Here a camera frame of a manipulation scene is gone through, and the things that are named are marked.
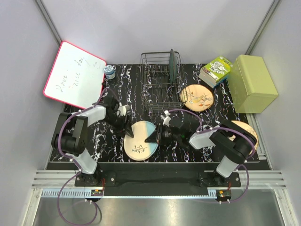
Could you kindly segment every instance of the black marble surface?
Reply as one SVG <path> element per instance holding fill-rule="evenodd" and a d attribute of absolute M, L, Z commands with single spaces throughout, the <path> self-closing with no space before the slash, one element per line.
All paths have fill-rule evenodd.
<path fill-rule="evenodd" d="M 245 114 L 235 113 L 234 105 L 230 95 L 230 90 L 225 80 L 216 88 L 212 89 L 198 78 L 200 68 L 203 64 L 182 65 L 187 77 L 187 85 L 201 84 L 208 87 L 214 94 L 214 104 L 206 111 L 197 113 L 202 118 L 202 128 L 208 129 L 220 123 L 222 119 L 237 120 L 247 122 Z M 145 120 L 162 122 L 160 114 L 143 109 L 141 100 L 141 79 L 140 65 L 116 65 L 116 78 L 105 81 L 107 87 L 113 89 L 119 101 L 128 104 L 132 109 L 132 122 Z M 66 106 L 66 111 L 75 111 L 71 106 Z M 173 113 L 173 118 L 179 118 L 185 126 L 196 129 L 198 120 L 186 113 Z M 98 162 L 136 162 L 130 159 L 123 148 L 123 139 L 112 133 L 110 126 L 99 121 L 88 130 L 89 143 L 87 149 Z M 144 162 L 219 162 L 223 154 L 215 147 L 206 147 L 200 150 L 185 151 L 177 142 L 172 142 L 169 146 L 158 147 L 156 152 Z M 57 150 L 53 150 L 50 162 L 66 162 L 67 159 L 61 157 Z M 255 153 L 253 159 L 249 161 L 259 161 Z"/>

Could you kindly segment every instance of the gray wall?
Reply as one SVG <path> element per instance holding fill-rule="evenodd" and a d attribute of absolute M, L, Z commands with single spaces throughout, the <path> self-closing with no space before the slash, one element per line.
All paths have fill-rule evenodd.
<path fill-rule="evenodd" d="M 0 219 L 16 226 L 63 107 L 42 91 L 58 46 L 33 0 L 0 2 Z"/>
<path fill-rule="evenodd" d="M 301 2 L 280 3 L 252 55 L 263 57 L 279 97 L 257 115 L 272 165 L 281 170 L 301 222 Z"/>
<path fill-rule="evenodd" d="M 109 64 L 140 63 L 143 52 L 181 54 L 183 63 L 234 60 L 246 52 L 272 0 L 43 0 L 64 40 Z"/>

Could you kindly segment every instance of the whiteboard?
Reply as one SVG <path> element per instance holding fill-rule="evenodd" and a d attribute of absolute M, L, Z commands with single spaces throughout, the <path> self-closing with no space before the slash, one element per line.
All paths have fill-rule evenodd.
<path fill-rule="evenodd" d="M 101 58 L 63 41 L 43 93 L 79 108 L 90 107 L 101 93 L 105 66 Z"/>
<path fill-rule="evenodd" d="M 182 63 L 244 54 L 273 0 L 43 0 L 60 37 L 114 64 L 178 51 Z"/>

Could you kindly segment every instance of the dish rack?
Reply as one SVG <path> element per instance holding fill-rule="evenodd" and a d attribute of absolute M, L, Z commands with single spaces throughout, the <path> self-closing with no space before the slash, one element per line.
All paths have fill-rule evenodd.
<path fill-rule="evenodd" d="M 171 52 L 141 54 L 142 102 L 148 111 L 182 108 L 187 101 L 187 79 L 183 72 L 180 54 L 174 52 L 176 78 L 171 83 L 169 59 Z"/>

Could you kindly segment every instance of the reflective metal surface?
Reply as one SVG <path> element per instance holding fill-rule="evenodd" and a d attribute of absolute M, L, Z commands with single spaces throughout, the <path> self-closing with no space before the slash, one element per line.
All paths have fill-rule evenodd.
<path fill-rule="evenodd" d="M 235 197 L 241 191 L 233 191 Z M 81 199 L 61 199 L 64 216 L 84 224 L 94 216 L 94 207 Z M 284 226 L 276 197 L 271 190 L 250 190 L 239 202 L 206 204 L 183 199 L 102 199 L 97 203 L 102 221 L 97 216 L 92 225 L 104 226 Z M 42 198 L 34 226 L 66 226 L 58 216 L 55 198 Z"/>

